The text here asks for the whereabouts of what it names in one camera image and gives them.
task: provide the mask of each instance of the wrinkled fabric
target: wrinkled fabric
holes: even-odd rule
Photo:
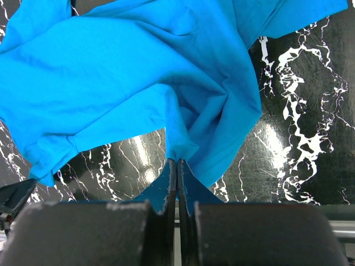
[[[79,152],[166,129],[166,156],[205,185],[261,115],[248,49],[347,8],[345,0],[118,0],[72,17],[22,0],[0,45],[0,119],[30,177]]]

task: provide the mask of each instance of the black marble surface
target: black marble surface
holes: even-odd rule
[[[73,13],[105,2],[77,0]],[[0,0],[0,40],[19,4]],[[354,26],[351,7],[280,39],[256,41],[250,56],[262,117],[211,187],[214,194],[224,201],[355,203]],[[164,155],[164,129],[97,147],[68,162],[55,187],[38,186],[31,202],[130,199],[159,175]],[[29,168],[0,123],[0,186],[26,179]]]

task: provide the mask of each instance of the black table surface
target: black table surface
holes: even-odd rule
[[[19,1],[0,0],[0,40]],[[77,0],[76,12],[104,2],[110,0]],[[355,202],[354,25],[351,7],[280,39],[255,42],[250,56],[262,116],[210,188],[214,194],[239,202]],[[155,180],[164,160],[164,129],[97,147],[68,162],[54,187],[39,185],[31,202],[128,200]],[[0,122],[0,186],[25,180],[29,168]]]

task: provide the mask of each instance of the fabric fold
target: fabric fold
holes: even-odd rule
[[[81,151],[165,127],[166,156],[209,187],[261,115],[249,46],[346,7],[119,0],[70,17],[68,0],[23,0],[0,45],[0,117],[45,185]]]

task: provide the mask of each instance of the blue cloth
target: blue cloth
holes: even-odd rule
[[[346,0],[119,0],[72,17],[23,0],[0,45],[0,118],[31,177],[79,152],[166,128],[166,156],[210,186],[261,114],[248,48]]]

